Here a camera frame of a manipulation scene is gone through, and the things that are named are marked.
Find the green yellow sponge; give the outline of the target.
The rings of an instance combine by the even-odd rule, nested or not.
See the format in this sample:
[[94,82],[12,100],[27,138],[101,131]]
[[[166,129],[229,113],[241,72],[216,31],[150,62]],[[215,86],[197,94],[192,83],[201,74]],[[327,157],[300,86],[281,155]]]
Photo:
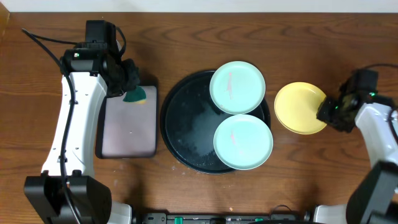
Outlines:
[[146,98],[145,90],[141,86],[137,86],[134,90],[126,92],[123,102],[144,104]]

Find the yellow plate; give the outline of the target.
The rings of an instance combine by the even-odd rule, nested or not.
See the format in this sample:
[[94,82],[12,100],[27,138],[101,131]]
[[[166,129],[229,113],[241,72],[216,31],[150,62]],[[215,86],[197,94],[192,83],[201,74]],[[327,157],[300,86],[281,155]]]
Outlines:
[[317,119],[318,107],[325,97],[321,89],[310,83],[289,83],[275,97],[275,114],[288,130],[297,134],[315,134],[326,127],[326,123]]

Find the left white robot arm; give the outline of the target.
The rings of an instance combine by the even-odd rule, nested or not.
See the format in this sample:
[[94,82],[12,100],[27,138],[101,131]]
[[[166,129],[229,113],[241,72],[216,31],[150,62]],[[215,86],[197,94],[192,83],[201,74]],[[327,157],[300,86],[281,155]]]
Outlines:
[[52,149],[39,176],[28,176],[24,193],[44,223],[132,223],[133,209],[114,202],[95,178],[93,156],[105,98],[146,100],[125,46],[117,40],[76,43],[56,60],[62,71],[62,104]]

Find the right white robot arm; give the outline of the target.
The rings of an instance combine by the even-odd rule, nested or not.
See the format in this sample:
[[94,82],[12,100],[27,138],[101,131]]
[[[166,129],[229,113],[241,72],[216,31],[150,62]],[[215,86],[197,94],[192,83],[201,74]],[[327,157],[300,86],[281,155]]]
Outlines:
[[338,101],[325,99],[318,119],[339,131],[358,128],[371,171],[343,205],[319,205],[315,223],[397,223],[397,106],[375,91],[342,92]]

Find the black rectangular soap tray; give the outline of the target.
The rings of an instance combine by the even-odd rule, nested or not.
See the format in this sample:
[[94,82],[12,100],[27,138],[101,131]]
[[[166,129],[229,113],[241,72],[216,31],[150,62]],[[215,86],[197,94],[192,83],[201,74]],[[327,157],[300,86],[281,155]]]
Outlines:
[[152,157],[157,145],[157,88],[139,86],[146,97],[129,102],[127,93],[103,100],[95,155],[100,159]]

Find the round black tray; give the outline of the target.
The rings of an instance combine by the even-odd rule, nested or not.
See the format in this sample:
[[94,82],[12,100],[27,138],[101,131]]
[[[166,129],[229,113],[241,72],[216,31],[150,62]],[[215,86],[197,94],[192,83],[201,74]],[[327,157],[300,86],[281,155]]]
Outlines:
[[218,126],[231,114],[211,99],[213,70],[204,70],[180,80],[166,96],[160,112],[160,132],[172,155],[185,166],[206,174],[226,174],[235,169],[215,152]]

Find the lower mint green plate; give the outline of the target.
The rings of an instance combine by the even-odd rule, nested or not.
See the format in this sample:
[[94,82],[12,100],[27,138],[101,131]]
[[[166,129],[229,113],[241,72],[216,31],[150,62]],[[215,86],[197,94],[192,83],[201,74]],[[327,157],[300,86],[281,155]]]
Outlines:
[[255,169],[270,157],[274,140],[270,128],[261,119],[238,114],[217,127],[213,146],[216,155],[230,168]]

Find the mint green plate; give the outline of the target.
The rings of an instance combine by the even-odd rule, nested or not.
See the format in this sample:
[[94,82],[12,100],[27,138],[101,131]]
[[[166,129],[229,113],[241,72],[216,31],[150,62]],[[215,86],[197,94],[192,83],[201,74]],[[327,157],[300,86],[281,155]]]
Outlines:
[[255,169],[270,157],[274,140],[270,128],[261,119],[238,114],[217,127],[213,146],[216,155],[230,168]]
[[219,67],[210,80],[213,103],[228,114],[246,114],[264,99],[266,83],[261,71],[243,62],[228,62]]

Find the upper mint green plate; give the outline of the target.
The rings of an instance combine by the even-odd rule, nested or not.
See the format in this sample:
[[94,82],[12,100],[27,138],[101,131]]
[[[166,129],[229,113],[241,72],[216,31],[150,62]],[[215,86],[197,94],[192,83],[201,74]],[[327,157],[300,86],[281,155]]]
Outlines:
[[228,114],[246,114],[264,99],[266,83],[261,71],[243,62],[228,62],[219,67],[210,80],[213,103]]

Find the black rail with green clips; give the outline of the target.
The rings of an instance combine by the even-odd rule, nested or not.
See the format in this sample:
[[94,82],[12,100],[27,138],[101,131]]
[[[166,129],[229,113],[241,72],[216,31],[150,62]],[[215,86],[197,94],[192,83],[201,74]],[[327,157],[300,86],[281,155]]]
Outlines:
[[313,223],[309,212],[299,214],[287,207],[278,205],[266,213],[198,213],[152,210],[136,218],[141,224],[245,224],[245,223]]

